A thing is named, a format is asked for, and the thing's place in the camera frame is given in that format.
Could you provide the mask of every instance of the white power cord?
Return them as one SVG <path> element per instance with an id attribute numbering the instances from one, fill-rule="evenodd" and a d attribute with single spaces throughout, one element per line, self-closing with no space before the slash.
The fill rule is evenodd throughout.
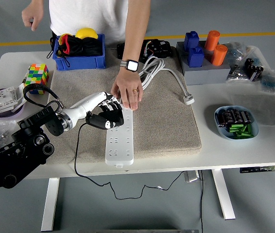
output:
<path id="1" fill-rule="evenodd" d="M 141 79 L 145 80 L 142 82 L 142 87 L 143 90 L 145 90 L 147 88 L 147 86 L 149 85 L 149 83 L 151 82 L 151 80 L 154 78 L 154 76 L 161 70 L 167 70 L 169 72 L 171 72 L 174 77 L 176 78 L 176 80 L 178 81 L 178 83 L 180 84 L 185 96 L 183 97 L 184 99 L 184 103 L 186 105 L 192 104 L 195 102 L 193 96 L 186 90 L 186 88 L 184 88 L 181 80 L 179 79 L 179 77 L 176 75 L 176 73 L 171 70 L 171 69 L 167 69 L 164 68 L 165 67 L 165 63 L 164 60 L 162 58 L 157 58 L 155 56 L 151 56 L 147 59 L 147 61 L 145 62 L 145 65 L 143 67 L 143 69 L 141 70 L 141 72 L 139 73 L 139 76 L 141 77 Z"/>

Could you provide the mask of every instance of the human hand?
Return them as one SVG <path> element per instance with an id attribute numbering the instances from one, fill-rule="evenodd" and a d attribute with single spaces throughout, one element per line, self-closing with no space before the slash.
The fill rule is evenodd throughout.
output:
<path id="1" fill-rule="evenodd" d="M 32 2 L 22 11 L 22 19 L 25 27 L 36 31 L 44 16 L 44 1 L 32 0 Z"/>
<path id="2" fill-rule="evenodd" d="M 137 72 L 121 67 L 110 93 L 118 99 L 121 97 L 125 108 L 131 108 L 133 111 L 138 109 L 138 102 L 142 101 L 143 96 L 140 76 Z"/>

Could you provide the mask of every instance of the yellow floor line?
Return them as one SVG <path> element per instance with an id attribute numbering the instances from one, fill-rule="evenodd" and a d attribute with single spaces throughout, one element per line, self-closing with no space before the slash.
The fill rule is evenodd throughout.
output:
<path id="1" fill-rule="evenodd" d="M 239 36 L 269 36 L 275 35 L 275 32 L 266 33 L 223 33 L 221 37 L 239 37 Z M 206 38 L 207 34 L 199 34 L 200 38 Z M 145 39 L 184 39 L 184 35 L 160 35 L 160 36 L 146 36 Z M 46 45 L 49 44 L 49 40 L 42 41 L 21 41 L 21 42 L 5 42 L 0 43 L 0 46 L 19 46 L 19 45 Z"/>

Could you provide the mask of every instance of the power plug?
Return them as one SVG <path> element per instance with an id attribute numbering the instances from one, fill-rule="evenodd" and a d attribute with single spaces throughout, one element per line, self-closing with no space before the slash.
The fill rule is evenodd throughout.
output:
<path id="1" fill-rule="evenodd" d="M 186 105 L 190 105 L 195 102 L 194 97 L 191 94 L 188 94 L 187 96 L 183 97 L 184 103 Z"/>

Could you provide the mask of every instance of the smartwatch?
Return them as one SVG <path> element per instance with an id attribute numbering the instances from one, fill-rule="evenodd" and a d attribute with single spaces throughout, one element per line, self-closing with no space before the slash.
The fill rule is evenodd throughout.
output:
<path id="1" fill-rule="evenodd" d="M 138 62 L 133 60 L 121 61 L 121 67 L 126 67 L 127 70 L 136 72 L 138 70 Z"/>

